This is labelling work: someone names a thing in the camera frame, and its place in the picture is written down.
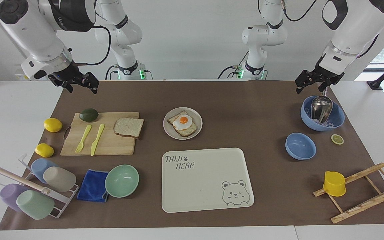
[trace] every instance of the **lemon slice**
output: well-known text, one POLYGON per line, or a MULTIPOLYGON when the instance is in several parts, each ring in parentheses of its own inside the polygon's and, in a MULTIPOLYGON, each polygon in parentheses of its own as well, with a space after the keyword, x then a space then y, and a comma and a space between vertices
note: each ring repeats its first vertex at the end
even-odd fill
POLYGON ((337 145, 342 145, 344 143, 342 136, 337 135, 337 134, 331 135, 331 141, 333 141, 333 143, 335 143, 337 145))

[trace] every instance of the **brown paper mat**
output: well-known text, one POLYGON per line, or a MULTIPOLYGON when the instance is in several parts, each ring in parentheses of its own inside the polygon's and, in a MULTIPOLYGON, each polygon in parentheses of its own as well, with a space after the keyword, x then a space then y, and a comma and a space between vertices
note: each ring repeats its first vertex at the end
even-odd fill
MULTIPOLYGON (((264 225, 331 225, 339 214, 328 196, 314 197, 327 170, 345 176, 373 165, 351 123, 331 132, 316 132, 302 122, 303 100, 317 95, 317 86, 296 94, 294 82, 101 82, 99 92, 75 87, 73 94, 63 91, 52 114, 62 121, 59 133, 44 132, 41 142, 55 149, 50 160, 76 174, 77 183, 88 169, 109 171, 120 164, 137 168, 137 190, 123 199, 109 197, 107 203, 74 199, 60 219, 47 217, 35 221, 24 213, 8 209, 0 229, 36 228, 136 228, 264 225), (162 127, 165 114, 180 106, 198 111, 203 129, 195 138, 179 141, 162 127), (100 112, 140 112, 145 124, 130 156, 60 156, 63 132, 73 114, 85 108, 100 112), (285 151, 285 138, 292 132, 311 137, 317 154, 307 161, 296 161, 285 151), (333 144, 332 134, 345 143, 333 144), (239 147, 244 151, 255 196, 249 208, 186 213, 165 213, 161 208, 161 157, 165 152, 191 149, 239 147)), ((384 191, 380 174, 370 175, 384 191)), ((345 196, 337 198, 349 209, 377 195, 365 179, 347 185, 345 196)), ((359 213, 341 224, 384 223, 384 203, 359 213)))

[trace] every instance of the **bread slice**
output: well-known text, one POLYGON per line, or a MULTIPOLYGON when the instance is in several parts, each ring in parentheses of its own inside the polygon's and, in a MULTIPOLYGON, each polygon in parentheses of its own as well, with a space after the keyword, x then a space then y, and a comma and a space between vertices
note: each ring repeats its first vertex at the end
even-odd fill
POLYGON ((196 130, 198 129, 198 127, 196 126, 195 122, 193 121, 192 119, 192 125, 187 128, 187 129, 184 129, 184 130, 177 130, 175 127, 174 127, 174 121, 180 116, 180 115, 188 115, 190 116, 189 114, 186 113, 186 111, 182 111, 181 113, 177 114, 176 116, 173 116, 169 119, 167 119, 167 122, 169 122, 174 130, 180 134, 180 136, 182 137, 189 137, 190 135, 194 134, 196 132, 196 130))
POLYGON ((113 131, 122 137, 133 137, 137 139, 139 138, 144 121, 143 119, 123 117, 116 121, 113 126, 113 131))

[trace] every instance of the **blue towel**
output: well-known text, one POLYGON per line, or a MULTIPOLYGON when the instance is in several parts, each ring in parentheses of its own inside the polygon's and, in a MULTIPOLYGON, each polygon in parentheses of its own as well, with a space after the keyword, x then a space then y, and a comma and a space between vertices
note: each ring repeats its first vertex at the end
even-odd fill
POLYGON ((89 169, 85 174, 76 199, 90 202, 106 202, 108 200, 108 193, 105 187, 105 180, 108 173, 89 169))

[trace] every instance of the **avocado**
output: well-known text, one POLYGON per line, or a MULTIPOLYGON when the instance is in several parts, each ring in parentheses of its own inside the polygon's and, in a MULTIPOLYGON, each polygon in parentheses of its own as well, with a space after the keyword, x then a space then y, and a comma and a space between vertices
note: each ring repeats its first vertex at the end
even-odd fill
POLYGON ((79 118, 84 122, 90 123, 97 119, 99 113, 93 108, 84 109, 80 114, 79 118))

